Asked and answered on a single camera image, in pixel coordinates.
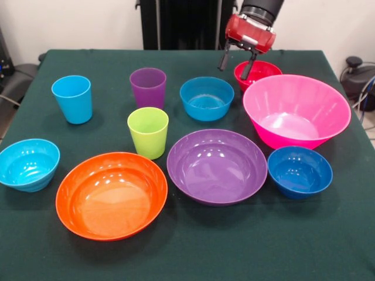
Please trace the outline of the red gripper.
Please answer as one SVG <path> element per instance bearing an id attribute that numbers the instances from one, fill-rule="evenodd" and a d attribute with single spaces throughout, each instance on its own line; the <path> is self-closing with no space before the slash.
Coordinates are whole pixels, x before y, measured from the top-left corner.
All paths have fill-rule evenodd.
<path id="1" fill-rule="evenodd" d="M 233 14 L 225 29 L 226 43 L 218 69 L 224 71 L 227 67 L 231 44 L 251 53 L 247 65 L 244 67 L 241 80 L 247 80 L 258 53 L 267 53 L 273 46 L 276 33 L 273 28 L 266 26 L 244 14 Z"/>

